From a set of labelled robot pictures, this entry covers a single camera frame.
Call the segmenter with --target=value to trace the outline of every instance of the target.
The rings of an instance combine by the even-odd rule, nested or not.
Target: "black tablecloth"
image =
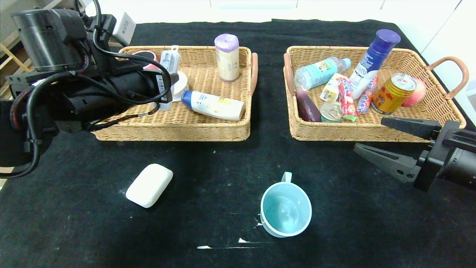
[[[229,32],[259,54],[250,138],[122,143],[60,134],[35,172],[0,191],[0,266],[474,266],[474,192],[438,181],[425,193],[353,153],[354,143],[300,142],[289,133],[286,48],[368,46],[381,28],[402,35],[397,47],[414,49],[396,25],[378,21],[138,25],[131,45],[213,45]],[[413,157],[425,147],[370,144]],[[174,178],[144,209],[125,191],[151,163]],[[257,222],[261,195],[284,171],[313,213],[304,233],[279,239]]]

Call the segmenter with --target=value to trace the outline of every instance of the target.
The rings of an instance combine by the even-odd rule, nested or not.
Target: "snack package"
[[[362,92],[360,99],[358,100],[356,110],[358,114],[367,113],[370,103],[372,102],[372,97],[374,96],[375,89],[377,88],[378,77],[375,76],[374,79],[368,84],[367,88]]]
[[[339,78],[347,78],[339,73],[335,73],[326,86],[322,89],[321,100],[325,102],[335,102],[339,97]]]
[[[339,101],[342,117],[355,121],[357,119],[356,107],[352,98],[352,90],[349,86],[349,79],[339,78]]]

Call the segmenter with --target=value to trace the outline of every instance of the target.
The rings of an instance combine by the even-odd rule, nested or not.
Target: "wicker basket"
[[[382,118],[374,111],[360,115],[355,122],[315,123],[306,122],[298,115],[294,91],[293,74],[299,67],[318,62],[331,56],[350,58],[352,68],[345,70],[343,75],[349,77],[360,61],[367,47],[329,47],[329,46],[292,46],[284,54],[284,78],[288,100],[289,129],[291,135],[300,141],[382,141],[382,142],[427,142],[421,138],[407,134],[380,124]],[[463,72],[463,81],[450,94],[447,94],[431,70],[445,60],[453,60]],[[460,122],[460,128],[466,121],[451,100],[467,83],[468,74],[464,63],[458,58],[447,57],[426,66],[419,55],[408,49],[393,49],[378,72],[378,86],[392,74],[403,72],[425,82],[428,87],[424,99],[411,107],[400,107],[392,114],[393,117],[419,118],[437,120],[444,124],[446,120]],[[311,100],[319,108],[323,103],[320,93],[324,85],[308,91]]]
[[[140,50],[155,52],[157,58],[170,46],[125,47],[122,53]],[[239,48],[240,76],[233,82],[220,79],[215,47],[181,46],[179,69],[187,75],[190,90],[214,94],[245,102],[240,121],[217,119],[189,110],[182,102],[173,102],[170,110],[126,120],[93,132],[102,141],[243,141],[250,134],[251,97],[258,78],[258,55],[246,47]],[[103,123],[127,114],[146,113],[150,106],[138,105]]]

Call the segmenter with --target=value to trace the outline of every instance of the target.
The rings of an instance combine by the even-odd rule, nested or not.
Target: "blue cup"
[[[311,201],[296,184],[292,173],[285,172],[281,182],[271,185],[261,199],[261,224],[275,237],[293,237],[302,233],[311,221]]]

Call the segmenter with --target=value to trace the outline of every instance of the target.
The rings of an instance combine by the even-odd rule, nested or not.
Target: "soda can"
[[[390,115],[411,96],[416,87],[413,77],[396,73],[374,94],[370,106],[378,114]]]
[[[321,112],[322,122],[340,123],[342,122],[342,113],[340,110],[340,103],[325,102],[319,109]]]

